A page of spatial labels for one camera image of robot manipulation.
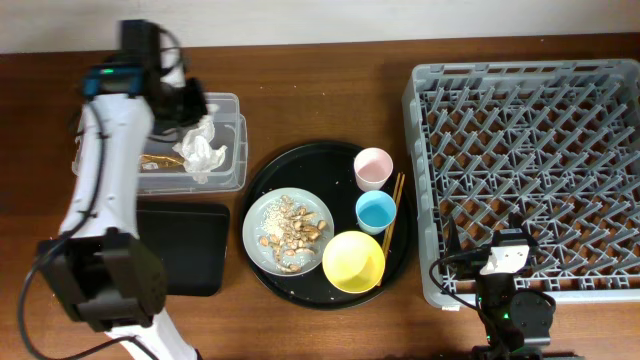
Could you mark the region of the gold snack wrapper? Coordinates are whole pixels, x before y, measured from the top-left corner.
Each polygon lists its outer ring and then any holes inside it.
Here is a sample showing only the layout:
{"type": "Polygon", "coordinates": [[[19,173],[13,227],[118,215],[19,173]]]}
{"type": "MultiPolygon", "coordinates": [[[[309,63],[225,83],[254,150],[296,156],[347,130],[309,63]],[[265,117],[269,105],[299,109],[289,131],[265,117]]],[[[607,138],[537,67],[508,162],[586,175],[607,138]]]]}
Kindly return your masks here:
{"type": "Polygon", "coordinates": [[[176,168],[183,163],[184,159],[176,156],[143,154],[139,157],[139,165],[143,171],[176,168]]]}

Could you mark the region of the grey round plate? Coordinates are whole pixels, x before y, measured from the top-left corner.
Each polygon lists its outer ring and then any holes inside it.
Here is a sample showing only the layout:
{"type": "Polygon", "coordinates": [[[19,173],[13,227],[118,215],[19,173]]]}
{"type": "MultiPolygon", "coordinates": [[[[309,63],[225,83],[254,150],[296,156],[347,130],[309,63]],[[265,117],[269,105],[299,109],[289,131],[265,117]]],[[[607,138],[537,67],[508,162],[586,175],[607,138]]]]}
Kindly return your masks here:
{"type": "Polygon", "coordinates": [[[285,187],[262,195],[251,205],[242,237],[249,258],[260,270],[275,276],[300,276],[320,265],[334,237],[334,221],[319,197],[285,187]]]}

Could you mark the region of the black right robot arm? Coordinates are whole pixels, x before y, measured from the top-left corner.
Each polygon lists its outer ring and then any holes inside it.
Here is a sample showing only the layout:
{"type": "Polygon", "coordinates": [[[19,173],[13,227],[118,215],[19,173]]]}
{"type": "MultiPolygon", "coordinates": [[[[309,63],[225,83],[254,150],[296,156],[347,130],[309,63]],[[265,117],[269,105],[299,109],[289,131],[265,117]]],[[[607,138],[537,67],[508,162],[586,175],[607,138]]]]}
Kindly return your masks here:
{"type": "Polygon", "coordinates": [[[471,351],[473,359],[541,359],[550,344],[555,300],[539,290],[518,289],[515,277],[530,263],[538,242],[511,214],[508,227],[491,240],[464,250],[456,224],[448,224],[445,263],[457,276],[475,282],[473,307],[484,325],[487,344],[471,351]]]}

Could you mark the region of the large white tissue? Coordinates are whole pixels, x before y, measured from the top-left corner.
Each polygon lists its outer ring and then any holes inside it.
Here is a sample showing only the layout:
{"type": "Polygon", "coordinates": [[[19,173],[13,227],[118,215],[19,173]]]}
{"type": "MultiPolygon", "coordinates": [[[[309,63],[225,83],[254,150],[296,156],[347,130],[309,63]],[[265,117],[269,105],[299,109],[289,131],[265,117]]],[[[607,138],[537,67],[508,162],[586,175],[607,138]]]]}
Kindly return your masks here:
{"type": "Polygon", "coordinates": [[[225,160],[228,147],[222,145],[214,149],[211,141],[215,137],[213,117],[204,115],[197,126],[187,131],[172,149],[183,159],[183,167],[198,184],[208,182],[208,173],[220,167],[225,160]]]}

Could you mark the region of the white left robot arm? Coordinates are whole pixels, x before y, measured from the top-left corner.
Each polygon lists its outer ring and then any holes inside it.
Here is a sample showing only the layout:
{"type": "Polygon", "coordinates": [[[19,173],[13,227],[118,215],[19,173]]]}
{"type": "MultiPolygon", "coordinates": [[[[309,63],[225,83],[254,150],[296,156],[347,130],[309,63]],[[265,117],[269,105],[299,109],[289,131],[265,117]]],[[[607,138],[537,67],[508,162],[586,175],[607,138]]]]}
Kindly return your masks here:
{"type": "Polygon", "coordinates": [[[54,240],[39,245],[41,273],[67,316],[122,344],[135,359],[198,359],[166,308],[162,261],[140,239],[139,158],[158,120],[184,112],[184,83],[86,80],[81,164],[54,240]]]}

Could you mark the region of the peanut and rice scraps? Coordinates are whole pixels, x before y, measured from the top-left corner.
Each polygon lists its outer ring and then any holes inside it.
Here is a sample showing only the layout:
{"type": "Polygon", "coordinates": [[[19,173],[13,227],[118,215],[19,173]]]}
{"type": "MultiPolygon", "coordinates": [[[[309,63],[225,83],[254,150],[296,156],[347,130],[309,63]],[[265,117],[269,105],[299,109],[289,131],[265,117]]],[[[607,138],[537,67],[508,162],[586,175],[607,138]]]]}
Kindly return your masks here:
{"type": "Polygon", "coordinates": [[[261,229],[265,235],[258,243],[270,252],[276,269],[289,275],[300,273],[318,255],[329,223],[306,203],[282,195],[267,207],[261,229]]]}

